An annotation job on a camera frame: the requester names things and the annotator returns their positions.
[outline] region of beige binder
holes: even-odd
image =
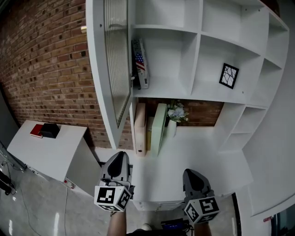
[[[146,155],[146,130],[147,130],[147,116],[146,116],[146,104],[138,103],[135,115],[135,146],[136,153],[139,157]]]

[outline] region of floor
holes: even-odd
[[[0,168],[8,175],[7,166]],[[48,181],[30,170],[21,172],[10,167],[10,173],[17,192],[15,195],[6,196],[0,191],[0,229],[5,235],[37,235],[28,224],[24,202],[29,211],[30,224],[41,236],[64,236],[65,226],[68,236],[106,235],[109,213],[95,206],[92,197],[69,190],[65,215],[66,188],[61,183],[54,179]],[[210,222],[212,236],[231,236],[232,218],[235,219],[231,196],[221,201],[220,208],[221,213]],[[127,232],[141,228],[143,223],[159,228],[163,220],[182,217],[184,213],[181,208],[168,212],[139,212],[133,203],[129,202]]]

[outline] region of white table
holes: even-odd
[[[61,182],[69,179],[94,196],[101,168],[83,138],[87,127],[59,125],[53,139],[31,136],[36,124],[44,123],[26,120],[7,150],[35,170]]]

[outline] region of black picture frame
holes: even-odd
[[[223,77],[225,75],[225,69],[226,69],[226,67],[229,67],[229,68],[231,68],[231,69],[233,69],[233,70],[236,71],[236,73],[234,74],[234,77],[232,75],[229,75],[231,78],[233,78],[232,85],[229,85],[229,84],[227,84],[227,83],[225,83],[223,81]],[[238,68],[236,68],[236,67],[234,67],[232,65],[229,65],[229,64],[224,63],[223,64],[223,68],[222,68],[222,72],[221,72],[219,83],[222,84],[222,85],[224,85],[224,86],[226,86],[226,87],[228,87],[228,88],[230,88],[230,89],[233,89],[234,88],[234,85],[236,83],[236,78],[238,76],[238,73],[239,73],[239,69]]]

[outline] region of white flower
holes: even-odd
[[[169,110],[168,111],[168,116],[173,116],[173,114],[174,114],[174,110]]]
[[[181,108],[181,107],[178,107],[176,110],[175,110],[175,113],[176,113],[176,115],[177,116],[183,116],[184,115],[184,110],[183,110],[183,108]]]

